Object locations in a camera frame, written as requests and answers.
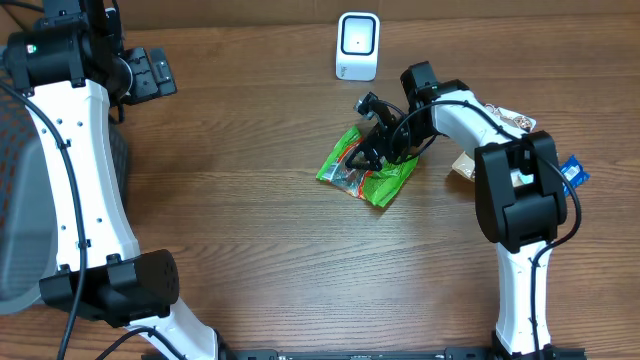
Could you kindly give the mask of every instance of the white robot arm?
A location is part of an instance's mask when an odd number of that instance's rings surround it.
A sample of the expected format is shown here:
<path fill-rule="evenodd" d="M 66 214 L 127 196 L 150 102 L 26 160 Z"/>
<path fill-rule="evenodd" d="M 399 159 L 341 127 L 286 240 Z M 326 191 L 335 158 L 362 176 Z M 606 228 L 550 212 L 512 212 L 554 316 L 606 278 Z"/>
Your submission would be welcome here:
<path fill-rule="evenodd" d="M 116 9 L 105 14 L 102 0 L 48 0 L 44 5 L 46 17 L 36 31 L 13 34 L 3 56 L 14 88 L 28 97 L 27 105 L 35 105 L 27 109 L 43 145 L 55 202 L 59 272 L 40 281 L 42 298 L 50 306 L 73 312 L 78 297 L 80 317 L 132 331 L 153 329 L 156 336 L 144 337 L 169 359 L 217 359 L 218 336 L 179 297 L 171 254 L 140 253 L 125 215 L 110 148 L 110 107 L 176 92 L 164 52 L 153 49 L 152 58 L 142 48 L 125 51 L 120 14 Z M 81 241 L 61 147 L 75 173 L 71 177 L 85 234 Z M 80 250 L 84 241 L 86 253 Z M 77 291 L 81 272 L 87 285 Z M 58 357 L 64 357 L 64 349 Z"/>
<path fill-rule="evenodd" d="M 494 347 L 504 359 L 549 349 L 546 325 L 546 276 L 557 225 L 566 219 L 555 145 L 546 133 L 527 135 L 503 123 L 458 80 L 439 83 L 428 62 L 401 77 L 410 103 L 408 115 L 396 119 L 393 107 L 375 94 L 363 96 L 355 110 L 378 124 L 347 160 L 347 166 L 380 170 L 382 158 L 406 161 L 408 147 L 429 136 L 445 135 L 476 160 L 476 213 L 487 238 L 496 243 L 500 278 L 500 314 Z M 514 189 L 512 176 L 534 175 L 534 183 Z M 535 273 L 535 320 L 532 321 L 532 260 L 543 249 Z M 534 344 L 534 326 L 538 346 Z"/>
<path fill-rule="evenodd" d="M 139 257 L 140 247 L 127 221 L 116 183 L 109 146 L 107 90 L 91 80 L 87 80 L 84 87 L 78 88 L 73 88 L 69 81 L 58 82 L 36 87 L 35 95 L 30 100 L 50 119 L 56 119 L 53 122 L 58 132 L 71 143 L 67 151 L 76 169 L 85 233 L 90 240 L 87 249 L 89 271 L 106 267 L 107 259 L 114 255 L 118 255 L 121 262 Z M 67 178 L 60 176 L 65 173 L 65 166 L 56 143 L 42 120 L 33 112 L 31 116 L 36 128 L 40 130 L 55 201 L 59 229 L 58 266 L 77 272 L 80 252 L 74 206 Z M 170 271 L 177 272 L 175 265 L 171 266 Z M 49 289 L 46 283 L 43 287 L 45 289 Z M 50 296 L 43 293 L 45 300 Z M 90 301 L 83 306 L 91 306 Z M 169 306 L 170 311 L 166 316 L 154 315 L 132 320 L 125 327 L 128 330 L 154 328 L 190 360 L 216 359 L 217 336 L 213 329 L 198 321 L 182 299 L 178 298 Z M 141 335 L 168 359 L 175 359 L 158 337 Z"/>

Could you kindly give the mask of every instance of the small white box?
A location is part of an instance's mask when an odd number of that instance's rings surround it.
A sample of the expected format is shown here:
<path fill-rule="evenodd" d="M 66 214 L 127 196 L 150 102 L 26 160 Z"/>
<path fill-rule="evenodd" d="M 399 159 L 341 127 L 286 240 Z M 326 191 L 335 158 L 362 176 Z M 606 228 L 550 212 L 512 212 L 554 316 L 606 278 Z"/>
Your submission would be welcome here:
<path fill-rule="evenodd" d="M 372 13 L 348 12 L 338 22 L 336 76 L 371 81 L 378 68 L 380 19 Z"/>

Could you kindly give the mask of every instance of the green snack bag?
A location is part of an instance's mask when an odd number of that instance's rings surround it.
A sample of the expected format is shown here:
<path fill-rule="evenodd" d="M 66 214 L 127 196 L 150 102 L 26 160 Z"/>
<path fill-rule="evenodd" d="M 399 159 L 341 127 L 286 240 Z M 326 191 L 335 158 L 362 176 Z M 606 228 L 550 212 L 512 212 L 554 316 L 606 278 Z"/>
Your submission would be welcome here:
<path fill-rule="evenodd" d="M 349 169 L 345 165 L 348 155 L 362 142 L 357 127 L 352 127 L 333 148 L 327 161 L 316 175 L 316 179 L 329 182 L 351 196 L 384 207 L 398 193 L 404 181 L 415 169 L 418 159 L 401 165 L 393 165 L 383 160 L 382 170 Z"/>

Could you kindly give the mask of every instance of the wooden table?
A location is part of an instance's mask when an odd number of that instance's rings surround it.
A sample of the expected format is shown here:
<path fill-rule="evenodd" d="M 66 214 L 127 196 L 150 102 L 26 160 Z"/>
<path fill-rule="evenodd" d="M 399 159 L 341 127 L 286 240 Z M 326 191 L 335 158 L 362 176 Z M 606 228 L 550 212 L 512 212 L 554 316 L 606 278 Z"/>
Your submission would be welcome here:
<path fill-rule="evenodd" d="M 488 345 L 495 249 L 461 153 L 440 138 L 386 210 L 315 180 L 367 91 L 406 107 L 399 76 L 429 60 L 484 101 L 528 114 L 592 178 L 584 222 L 552 256 L 553 342 L 592 359 L 640 352 L 640 15 L 383 23 L 372 83 L 335 79 L 335 26 L 133 32 L 163 46 L 180 92 L 128 110 L 128 214 L 169 249 L 182 297 L 236 349 L 428 350 Z M 560 232 L 567 231 L 563 226 Z M 66 314 L 0 319 L 0 357 L 52 358 Z M 69 359 L 122 330 L 79 320 Z M 141 338 L 114 359 L 152 349 Z"/>

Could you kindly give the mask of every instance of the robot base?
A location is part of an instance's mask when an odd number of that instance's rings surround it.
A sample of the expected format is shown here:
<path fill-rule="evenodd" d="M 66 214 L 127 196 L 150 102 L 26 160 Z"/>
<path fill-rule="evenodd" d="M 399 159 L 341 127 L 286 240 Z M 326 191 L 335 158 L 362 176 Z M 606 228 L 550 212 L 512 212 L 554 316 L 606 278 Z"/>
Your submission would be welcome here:
<path fill-rule="evenodd" d="M 586 360 L 584 349 L 551 349 L 553 360 Z M 275 350 L 235 351 L 235 360 L 534 360 L 532 354 L 504 358 L 495 355 L 489 348 L 447 348 L 433 352 L 316 352 L 316 353 L 278 353 Z M 162 355 L 145 355 L 143 360 L 166 360 Z"/>

